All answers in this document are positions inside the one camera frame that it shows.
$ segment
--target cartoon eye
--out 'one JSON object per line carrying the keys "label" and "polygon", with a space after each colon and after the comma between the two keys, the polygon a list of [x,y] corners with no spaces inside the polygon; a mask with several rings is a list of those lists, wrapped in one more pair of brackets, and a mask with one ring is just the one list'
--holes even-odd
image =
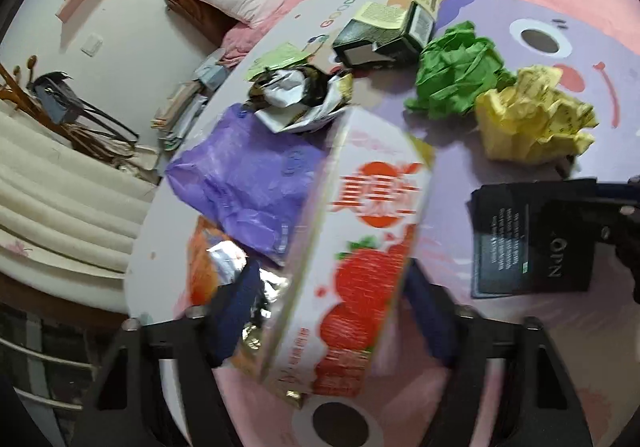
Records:
{"label": "cartoon eye", "polygon": [[574,50],[566,36],[556,27],[538,20],[516,20],[509,31],[513,39],[532,52],[564,58]]}
{"label": "cartoon eye", "polygon": [[306,447],[383,447],[382,429],[352,401],[340,397],[309,397],[293,415],[296,440]]}

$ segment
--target pink cheek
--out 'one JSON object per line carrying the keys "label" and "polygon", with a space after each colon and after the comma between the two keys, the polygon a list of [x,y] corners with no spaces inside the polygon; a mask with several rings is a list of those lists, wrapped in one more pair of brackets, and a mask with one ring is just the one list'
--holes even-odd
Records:
{"label": "pink cheek", "polygon": [[571,92],[580,93],[584,91],[584,79],[580,72],[565,64],[555,64],[554,68],[562,70],[560,84]]}

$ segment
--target purple plastic bag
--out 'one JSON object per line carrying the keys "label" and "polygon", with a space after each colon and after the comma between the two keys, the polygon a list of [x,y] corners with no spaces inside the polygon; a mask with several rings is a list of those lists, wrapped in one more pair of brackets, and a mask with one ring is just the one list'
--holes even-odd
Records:
{"label": "purple plastic bag", "polygon": [[169,164],[175,195],[248,247],[282,261],[324,151],[273,134],[241,104]]}

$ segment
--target black card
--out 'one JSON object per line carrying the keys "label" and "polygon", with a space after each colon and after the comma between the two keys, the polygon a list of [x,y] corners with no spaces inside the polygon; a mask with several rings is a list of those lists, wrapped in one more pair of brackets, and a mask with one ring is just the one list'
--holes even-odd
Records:
{"label": "black card", "polygon": [[577,200],[596,180],[485,185],[472,194],[473,297],[586,291],[595,239],[580,224]]}

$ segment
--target strawberry candy box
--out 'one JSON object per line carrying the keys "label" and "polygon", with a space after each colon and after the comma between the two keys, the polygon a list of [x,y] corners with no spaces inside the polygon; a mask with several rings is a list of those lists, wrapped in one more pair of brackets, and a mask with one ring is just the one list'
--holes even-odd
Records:
{"label": "strawberry candy box", "polygon": [[332,138],[287,258],[290,286],[263,330],[259,369],[273,387],[353,397],[398,299],[434,155],[359,107]]}

